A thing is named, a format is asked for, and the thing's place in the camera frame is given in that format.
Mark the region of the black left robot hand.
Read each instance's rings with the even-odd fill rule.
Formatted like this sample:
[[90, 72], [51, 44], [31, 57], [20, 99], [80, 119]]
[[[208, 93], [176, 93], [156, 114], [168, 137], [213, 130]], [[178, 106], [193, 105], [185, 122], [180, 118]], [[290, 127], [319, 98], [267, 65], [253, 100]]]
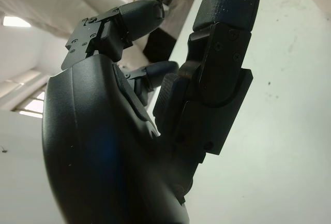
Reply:
[[242, 63], [260, 0], [202, 0], [183, 65], [122, 72], [133, 41], [164, 19], [141, 0], [84, 19], [47, 83], [43, 156], [67, 223], [188, 223], [185, 195], [219, 155], [253, 76]]

